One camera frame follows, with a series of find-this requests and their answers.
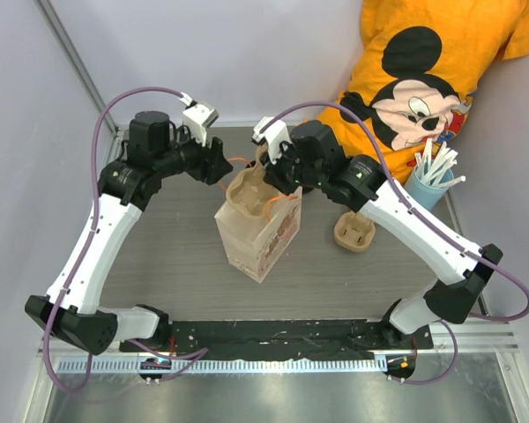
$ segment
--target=blue cup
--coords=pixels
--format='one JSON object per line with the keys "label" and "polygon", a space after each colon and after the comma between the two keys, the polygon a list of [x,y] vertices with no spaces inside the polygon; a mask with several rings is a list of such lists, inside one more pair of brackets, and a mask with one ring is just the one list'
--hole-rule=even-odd
{"label": "blue cup", "polygon": [[[431,209],[435,207],[435,204],[437,204],[437,201],[444,196],[444,193],[447,192],[449,187],[429,187],[420,181],[420,178],[417,177],[416,170],[417,167],[415,167],[404,188],[415,201],[423,206],[425,210],[431,211]],[[439,183],[450,181],[453,177],[454,174],[452,173],[452,170],[448,169]]]}

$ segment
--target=metal floor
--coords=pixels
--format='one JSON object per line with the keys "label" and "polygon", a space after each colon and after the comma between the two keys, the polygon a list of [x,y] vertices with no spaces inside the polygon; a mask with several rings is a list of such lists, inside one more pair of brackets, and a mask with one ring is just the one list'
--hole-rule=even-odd
{"label": "metal floor", "polygon": [[[416,379],[442,373],[450,354],[423,355]],[[72,385],[79,376],[63,375]],[[379,373],[186,375],[144,384],[104,404],[100,400],[138,380],[95,375],[81,399],[55,391],[45,422],[138,421],[211,423],[508,423],[517,422],[495,354],[460,354],[442,382],[417,387],[387,382]]]}
{"label": "metal floor", "polygon": [[[227,157],[254,158],[251,129],[214,133],[224,140]],[[379,318],[434,277],[380,226],[365,253],[339,247],[332,231],[346,209],[312,192],[303,199],[300,232],[259,285],[227,263],[213,219],[224,201],[218,186],[189,176],[164,181],[123,244],[101,305],[143,303],[176,320]],[[444,201],[434,214],[451,225]]]}

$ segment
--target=orange t-shirt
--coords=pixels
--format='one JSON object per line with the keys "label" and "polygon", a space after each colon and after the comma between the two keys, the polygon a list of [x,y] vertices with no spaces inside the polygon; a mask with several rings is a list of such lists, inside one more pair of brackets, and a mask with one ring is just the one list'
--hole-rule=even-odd
{"label": "orange t-shirt", "polygon": [[[437,145],[463,127],[478,81],[498,59],[529,54],[529,0],[364,0],[364,53],[338,102],[375,134],[404,183],[426,140]],[[374,148],[358,124],[327,108],[346,155]]]}

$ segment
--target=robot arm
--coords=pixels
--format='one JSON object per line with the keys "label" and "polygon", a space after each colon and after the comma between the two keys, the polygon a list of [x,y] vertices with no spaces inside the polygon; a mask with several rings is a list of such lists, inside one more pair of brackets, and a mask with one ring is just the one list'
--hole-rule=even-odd
{"label": "robot arm", "polygon": [[[130,122],[127,157],[109,163],[99,180],[100,219],[88,252],[67,290],[53,326],[54,335],[97,355],[113,341],[147,339],[153,346],[168,339],[168,315],[145,305],[100,307],[101,290],[125,237],[145,211],[163,178],[188,173],[212,185],[233,170],[223,156],[220,139],[207,139],[218,114],[210,106],[189,101],[183,125],[168,115],[142,112]],[[32,295],[26,312],[42,327],[90,233],[91,211],[68,262],[45,296]]]}
{"label": "robot arm", "polygon": [[[411,298],[397,301],[386,313],[384,336],[389,343],[396,344],[440,319],[463,323],[492,271],[458,252],[421,223],[399,200],[374,159],[365,155],[347,158],[329,126],[310,121],[288,134],[287,126],[277,121],[261,134],[270,120],[264,118],[255,127],[253,137],[255,144],[268,144],[268,153],[261,159],[267,183],[286,195],[298,186],[320,189],[334,203],[360,211],[384,226],[435,272],[436,282]],[[492,263],[502,258],[502,252],[494,245],[481,248],[454,233],[403,193],[413,207],[463,246],[465,252],[484,256]]]}

